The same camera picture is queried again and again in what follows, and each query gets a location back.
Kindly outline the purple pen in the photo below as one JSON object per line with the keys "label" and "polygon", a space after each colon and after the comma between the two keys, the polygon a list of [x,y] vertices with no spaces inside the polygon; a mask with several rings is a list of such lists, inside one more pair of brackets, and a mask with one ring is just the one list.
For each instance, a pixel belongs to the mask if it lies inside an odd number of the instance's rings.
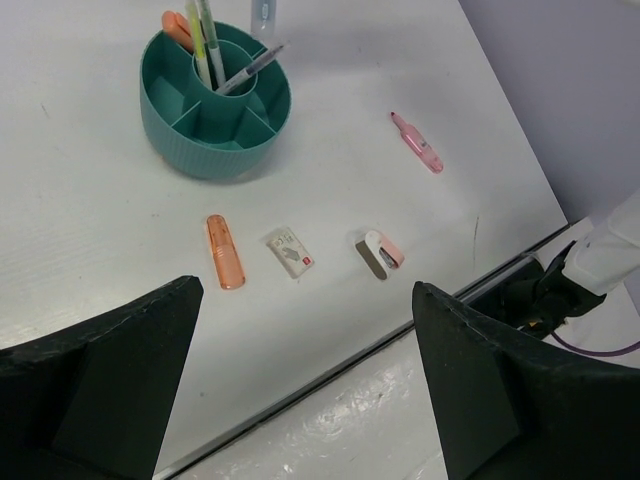
{"label": "purple pen", "polygon": [[280,43],[267,49],[265,52],[256,57],[248,66],[240,70],[222,86],[220,86],[216,93],[220,95],[227,95],[233,90],[243,85],[249,79],[256,76],[261,70],[273,63],[280,53],[289,46],[288,43]]}

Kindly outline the orange capped highlighter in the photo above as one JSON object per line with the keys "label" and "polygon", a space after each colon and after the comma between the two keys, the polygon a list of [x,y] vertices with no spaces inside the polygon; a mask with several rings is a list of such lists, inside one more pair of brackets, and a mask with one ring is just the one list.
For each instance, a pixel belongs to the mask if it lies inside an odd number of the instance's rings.
{"label": "orange capped highlighter", "polygon": [[187,52],[194,52],[189,25],[184,15],[175,11],[165,11],[161,16],[162,30],[182,46]]}

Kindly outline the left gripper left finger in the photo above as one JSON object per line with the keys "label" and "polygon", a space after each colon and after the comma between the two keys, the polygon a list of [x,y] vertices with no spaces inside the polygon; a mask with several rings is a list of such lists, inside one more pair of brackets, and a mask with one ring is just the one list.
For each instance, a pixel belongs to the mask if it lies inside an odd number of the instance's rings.
{"label": "left gripper left finger", "polygon": [[202,298],[182,276],[2,349],[2,478],[152,478]]}

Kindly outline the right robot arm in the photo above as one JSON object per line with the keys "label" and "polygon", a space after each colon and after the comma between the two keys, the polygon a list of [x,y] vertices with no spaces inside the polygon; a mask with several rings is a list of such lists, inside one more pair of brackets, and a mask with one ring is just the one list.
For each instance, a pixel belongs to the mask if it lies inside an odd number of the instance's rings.
{"label": "right robot arm", "polygon": [[604,302],[639,269],[639,193],[634,192],[535,276],[509,280],[472,307],[537,338]]}

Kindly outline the yellow pen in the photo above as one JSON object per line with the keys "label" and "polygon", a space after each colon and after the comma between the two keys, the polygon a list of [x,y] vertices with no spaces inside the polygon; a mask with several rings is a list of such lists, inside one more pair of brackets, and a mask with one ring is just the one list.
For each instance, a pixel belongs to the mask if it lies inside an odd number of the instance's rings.
{"label": "yellow pen", "polygon": [[205,52],[205,43],[201,30],[201,23],[198,9],[194,0],[185,1],[185,9],[189,24],[190,34],[194,46],[194,57],[196,60],[198,73],[202,83],[209,89],[212,88],[211,75],[208,58]]}

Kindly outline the green white pen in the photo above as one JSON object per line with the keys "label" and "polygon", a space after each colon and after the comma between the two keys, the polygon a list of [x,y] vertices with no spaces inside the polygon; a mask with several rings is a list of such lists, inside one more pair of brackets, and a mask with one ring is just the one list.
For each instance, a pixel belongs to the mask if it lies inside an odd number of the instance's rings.
{"label": "green white pen", "polygon": [[221,87],[226,83],[226,75],[210,3],[207,0],[198,0],[197,6],[201,17],[201,24],[204,28],[206,45],[214,68],[216,82],[217,85]]}

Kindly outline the pink highlighter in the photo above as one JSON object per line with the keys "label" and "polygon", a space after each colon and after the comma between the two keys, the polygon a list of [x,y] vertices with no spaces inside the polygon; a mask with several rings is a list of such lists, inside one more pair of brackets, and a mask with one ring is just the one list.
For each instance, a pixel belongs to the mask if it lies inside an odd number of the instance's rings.
{"label": "pink highlighter", "polygon": [[391,112],[390,118],[398,128],[401,138],[420,159],[422,164],[434,174],[441,173],[444,169],[444,165],[440,157],[433,147],[425,140],[418,129],[414,125],[407,123],[396,112]]}

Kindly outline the blue highlighter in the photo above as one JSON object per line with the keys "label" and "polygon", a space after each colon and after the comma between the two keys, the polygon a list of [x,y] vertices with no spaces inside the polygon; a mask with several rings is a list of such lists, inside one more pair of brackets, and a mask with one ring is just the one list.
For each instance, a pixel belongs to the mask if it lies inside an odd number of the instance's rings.
{"label": "blue highlighter", "polygon": [[255,38],[274,35],[276,20],[276,0],[253,0],[251,2],[251,34]]}

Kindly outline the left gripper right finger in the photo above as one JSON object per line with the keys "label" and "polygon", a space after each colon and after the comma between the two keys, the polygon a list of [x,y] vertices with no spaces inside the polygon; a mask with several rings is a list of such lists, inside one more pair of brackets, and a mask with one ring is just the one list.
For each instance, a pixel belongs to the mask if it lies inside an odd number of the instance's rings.
{"label": "left gripper right finger", "polygon": [[639,372],[486,317],[428,283],[412,312],[452,479],[635,479]]}

